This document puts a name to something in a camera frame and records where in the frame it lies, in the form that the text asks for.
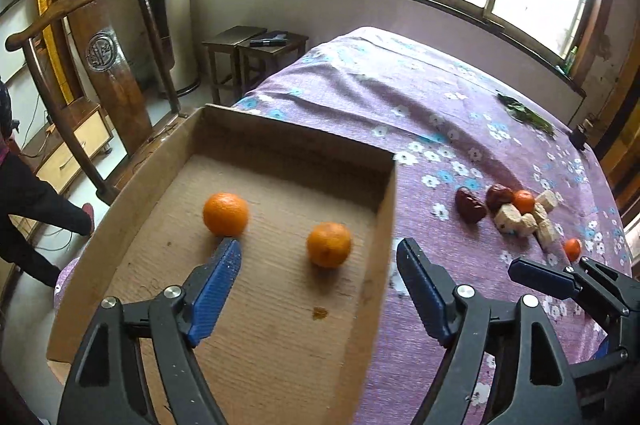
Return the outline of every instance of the drawer handle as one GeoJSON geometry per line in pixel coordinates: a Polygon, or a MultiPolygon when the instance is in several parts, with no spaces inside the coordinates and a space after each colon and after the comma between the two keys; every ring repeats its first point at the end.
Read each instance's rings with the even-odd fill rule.
{"type": "MultiPolygon", "coordinates": [[[[86,142],[80,142],[80,147],[84,148],[85,145],[86,145],[86,142]]],[[[74,158],[73,154],[69,156],[69,158],[65,161],[65,163],[63,163],[60,166],[60,170],[62,170],[71,160],[73,160],[73,158],[74,158]]]]}

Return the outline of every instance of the metal screw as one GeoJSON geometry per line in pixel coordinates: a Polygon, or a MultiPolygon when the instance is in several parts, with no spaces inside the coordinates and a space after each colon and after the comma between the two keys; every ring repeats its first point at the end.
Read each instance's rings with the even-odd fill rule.
{"type": "Polygon", "coordinates": [[[175,299],[180,296],[180,293],[182,293],[180,286],[170,286],[164,289],[164,296],[167,297],[167,299],[175,299]]]}
{"type": "Polygon", "coordinates": [[[462,284],[456,288],[456,292],[465,299],[471,299],[476,294],[476,290],[466,284],[462,284]]]}
{"type": "Polygon", "coordinates": [[[536,297],[535,295],[532,295],[530,293],[527,293],[522,298],[522,302],[524,303],[524,306],[529,306],[530,308],[535,308],[538,305],[538,297],[536,297]]]}
{"type": "Polygon", "coordinates": [[[108,310],[109,308],[113,308],[114,306],[116,306],[116,297],[105,297],[104,299],[102,299],[100,306],[102,306],[106,310],[108,310]]]}

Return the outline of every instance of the carved emblem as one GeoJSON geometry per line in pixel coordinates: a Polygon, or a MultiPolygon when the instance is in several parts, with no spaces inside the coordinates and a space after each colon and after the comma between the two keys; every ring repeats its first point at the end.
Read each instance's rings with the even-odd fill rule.
{"type": "Polygon", "coordinates": [[[116,60],[116,43],[113,37],[99,31],[86,47],[86,62],[93,71],[107,71],[116,60]]]}

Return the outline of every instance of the chair backrest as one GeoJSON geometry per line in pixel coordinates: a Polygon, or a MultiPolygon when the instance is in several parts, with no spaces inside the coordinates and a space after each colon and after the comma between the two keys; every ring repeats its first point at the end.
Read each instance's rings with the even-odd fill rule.
{"type": "MultiPolygon", "coordinates": [[[[111,204],[117,190],[107,185],[100,176],[53,100],[33,43],[34,37],[52,22],[63,17],[68,18],[82,64],[100,98],[100,104],[110,115],[127,153],[131,156],[148,140],[153,129],[142,92],[124,58],[117,34],[111,26],[108,8],[102,8],[106,1],[109,0],[57,0],[28,28],[9,36],[5,47],[8,51],[22,48],[33,81],[60,136],[78,160],[82,170],[95,184],[98,196],[111,204]]],[[[169,98],[172,112],[177,114],[180,112],[180,103],[163,57],[162,43],[149,0],[138,0],[138,4],[162,85],[169,98]]]]}

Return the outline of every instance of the purple bedspread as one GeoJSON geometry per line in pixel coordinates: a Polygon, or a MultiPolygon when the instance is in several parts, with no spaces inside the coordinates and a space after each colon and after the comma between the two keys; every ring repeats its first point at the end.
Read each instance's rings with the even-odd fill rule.
{"type": "MultiPolygon", "coordinates": [[[[516,257],[559,267],[569,262],[562,239],[545,253],[533,236],[501,235],[489,217],[477,229],[465,225],[453,205],[459,186],[481,198],[494,183],[533,193],[553,190],[560,206],[550,218],[560,236],[578,237],[585,255],[630,274],[622,222],[591,149],[578,152],[569,142],[568,128],[545,110],[428,46],[360,28],[313,48],[236,107],[393,151],[399,168],[394,245],[402,237],[414,237],[430,261],[486,297],[516,301],[530,293],[508,278],[507,267],[516,257]],[[555,139],[511,118],[496,91],[517,98],[555,125],[555,139]]],[[[600,326],[572,301],[538,296],[569,362],[589,358],[604,338],[600,326]]],[[[410,423],[443,352],[424,331],[392,264],[354,422],[410,423]]],[[[486,355],[466,423],[480,421],[494,369],[494,359],[486,355]]]]}

